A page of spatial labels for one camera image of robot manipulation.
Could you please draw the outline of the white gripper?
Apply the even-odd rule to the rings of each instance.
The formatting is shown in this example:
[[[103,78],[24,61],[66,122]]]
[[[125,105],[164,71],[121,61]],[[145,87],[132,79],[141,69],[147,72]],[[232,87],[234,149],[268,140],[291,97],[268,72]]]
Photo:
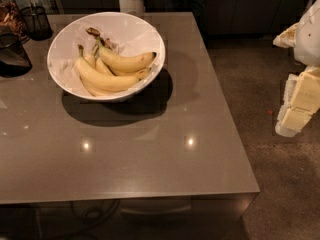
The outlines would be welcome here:
[[[283,105],[277,116],[275,132],[294,137],[320,109],[320,0],[273,40],[281,48],[294,47],[297,61],[309,65],[299,75],[290,74],[283,95]]]

